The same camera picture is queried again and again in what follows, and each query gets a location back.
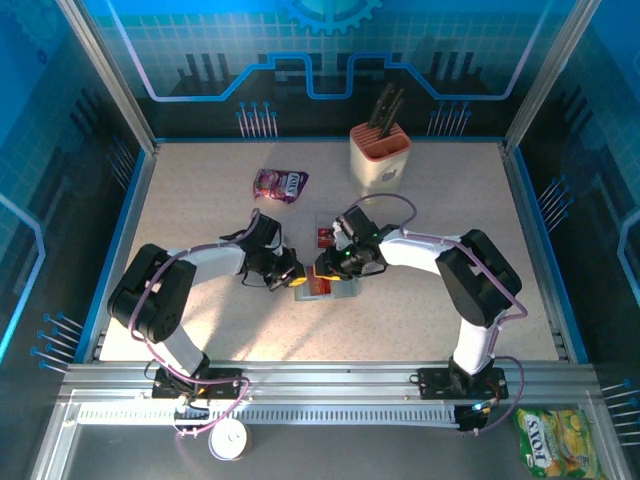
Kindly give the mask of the pale green card holder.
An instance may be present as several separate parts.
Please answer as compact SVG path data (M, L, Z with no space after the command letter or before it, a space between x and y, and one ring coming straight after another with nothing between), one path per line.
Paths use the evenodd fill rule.
M356 279L349 281L331 281L331 294L325 296L310 296L307 282L294 288L294 299L296 301L315 300L336 300L356 297L360 292L359 283Z

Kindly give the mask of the purple berry candy bag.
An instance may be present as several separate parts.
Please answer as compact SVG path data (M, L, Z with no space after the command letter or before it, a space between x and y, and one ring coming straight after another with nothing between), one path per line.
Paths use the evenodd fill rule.
M308 179L309 174L303 171L260 169L253 181L253 196L291 204L300 197Z

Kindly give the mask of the beige knife block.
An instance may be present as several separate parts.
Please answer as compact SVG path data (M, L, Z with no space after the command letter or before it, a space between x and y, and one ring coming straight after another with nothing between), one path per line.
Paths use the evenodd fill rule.
M411 139L398 123L380 134L366 123L350 130L350 178L362 195L396 193L409 160Z

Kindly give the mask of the white round lid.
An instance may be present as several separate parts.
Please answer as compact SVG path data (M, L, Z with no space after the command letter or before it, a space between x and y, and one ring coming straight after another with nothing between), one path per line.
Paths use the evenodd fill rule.
M222 419L211 430L209 449L212 455L223 461L239 459L250 443L250 432L236 419Z

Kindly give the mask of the green lemon candy bag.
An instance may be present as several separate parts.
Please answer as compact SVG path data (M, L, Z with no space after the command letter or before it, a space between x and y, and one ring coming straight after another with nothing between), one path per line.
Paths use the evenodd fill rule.
M521 459L532 476L608 480L582 410L518 408L513 420Z

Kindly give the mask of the aluminium frame rail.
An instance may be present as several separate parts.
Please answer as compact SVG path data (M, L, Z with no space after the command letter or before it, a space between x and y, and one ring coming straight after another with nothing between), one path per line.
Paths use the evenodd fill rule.
M444 368L435 362L294 362L221 361L216 368L238 368L249 378L249 400L292 404L400 404L419 401L409 377L420 368ZM525 404L578 404L602 397L589 364L524 361ZM148 399L152 380L145 364L98 362L68 368L58 394L60 402Z

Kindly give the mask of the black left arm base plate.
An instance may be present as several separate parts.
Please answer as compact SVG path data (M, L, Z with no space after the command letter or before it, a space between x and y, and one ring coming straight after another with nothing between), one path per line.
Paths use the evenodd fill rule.
M179 379L166 369L156 371L151 397L154 399L232 400L240 394L242 370L238 368L204 368L196 375L200 380L221 380L216 384L196 384Z

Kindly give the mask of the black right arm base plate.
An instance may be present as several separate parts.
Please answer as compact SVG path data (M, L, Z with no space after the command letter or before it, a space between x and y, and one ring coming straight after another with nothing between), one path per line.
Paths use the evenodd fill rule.
M421 400L499 400L509 398L504 370L493 368L484 378L466 392L456 387L447 368L420 368L409 375Z

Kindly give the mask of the aluminium frame post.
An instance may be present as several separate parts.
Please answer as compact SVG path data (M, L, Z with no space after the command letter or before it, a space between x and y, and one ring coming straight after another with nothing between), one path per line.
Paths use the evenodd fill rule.
M589 26L602 0L576 0L509 127L504 143L507 156L515 152L556 80Z
M154 155L157 142L151 127L81 0L55 0L91 60L103 84L146 154Z

